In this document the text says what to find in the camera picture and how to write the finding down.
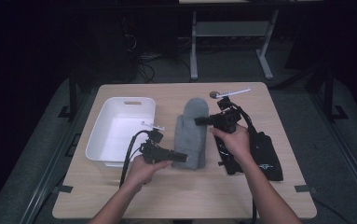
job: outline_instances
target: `gray carpet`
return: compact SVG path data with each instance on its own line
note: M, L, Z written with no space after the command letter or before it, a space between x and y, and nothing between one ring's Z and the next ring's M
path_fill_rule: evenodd
M262 81L268 86L282 82L297 71L284 69L290 43L272 43L267 55L275 78L265 80L253 50L220 51L214 54L200 54L198 82ZM254 49L251 43L244 49ZM160 59L147 63L155 70L155 83L188 82L188 53L180 60ZM353 223L357 223L357 184L342 156L338 143L328 128L323 114L314 98L305 92L307 79L301 79L283 91L271 91L271 96L288 135L303 176L311 187L312 196L336 209ZM144 83L140 75L132 83ZM58 161L50 173L45 187L52 192L63 178L71 158L64 156L70 144L81 133L91 109L97 89L79 92L79 111L72 122L58 118L63 106L69 105L68 82L62 83L51 99L44 116L34 130L32 138L23 150L21 158L0 194L0 224L21 223L21 218L32 200L39 181L50 167L50 158L56 152ZM336 104L347 112L350 119L338 120L336 126L342 132L357 156L357 106L350 92L341 83L336 83ZM86 223L87 220L61 220L51 211L57 194L43 197L43 206L36 213L34 223ZM319 203L315 203L318 215L305 223L344 223L344 221Z

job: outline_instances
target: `forearm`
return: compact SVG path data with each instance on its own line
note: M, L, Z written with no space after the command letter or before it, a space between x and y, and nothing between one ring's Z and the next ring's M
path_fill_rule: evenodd
M122 186L121 189L111 197L105 206L97 213L97 215L89 222L115 224L123 217L132 198L137 193L137 190L132 187Z
M252 157L239 160L263 223L301 223L295 212L271 186Z

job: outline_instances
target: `black cable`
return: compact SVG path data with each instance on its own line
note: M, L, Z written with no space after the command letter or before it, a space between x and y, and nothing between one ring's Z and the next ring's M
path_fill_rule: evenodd
M126 152L125 162L123 163L123 170L122 170L122 176L120 177L119 187L122 187L123 183L125 182L126 173L128 172L128 169L129 169L132 146L134 145L135 139L137 138L138 135L140 135L140 133L149 133L149 131L146 131L146 130L139 131L137 134L135 134L132 137L130 144L129 144L128 151Z
M143 67L143 71L140 71L140 76L144 78L145 83L149 83L149 82L153 82L154 77L155 77L155 69L148 65L148 64L144 64L144 63L140 63L140 65ZM149 68L152 72L151 77L148 76L148 74L146 73L145 68Z
M338 213L338 211L336 211L334 208L330 207L329 205L327 205L326 203L323 203L321 201L319 201L318 199L312 197L312 200L314 200L314 202L320 204L321 206L325 207L326 209L328 209L329 211L333 212L336 216L340 217L341 219L343 219L346 223L348 224L354 224L353 222L349 221L346 217L343 217L343 215L341 215L340 213Z

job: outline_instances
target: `human arm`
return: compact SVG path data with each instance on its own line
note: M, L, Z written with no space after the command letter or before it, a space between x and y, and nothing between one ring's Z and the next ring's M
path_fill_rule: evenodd
M122 187L111 197L89 224L118 223L126 212L132 198L141 190L143 185L152 180L152 176L157 170L165 168L170 164L172 164L171 161L148 164L142 155L135 157Z
M255 163L250 151L247 129L237 125L234 133L224 133L215 128L211 128L210 132L224 141L228 151L240 165L247 178L262 222L266 224L301 223L292 208L271 186Z

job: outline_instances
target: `white plastic bin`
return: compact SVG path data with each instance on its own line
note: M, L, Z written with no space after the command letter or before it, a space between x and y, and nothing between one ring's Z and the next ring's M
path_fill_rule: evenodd
M141 130L152 130L142 124L154 123L156 103L145 97L113 97L105 101L94 124L86 147L86 157L100 169L122 169L132 137ZM138 135L132 152L147 139Z

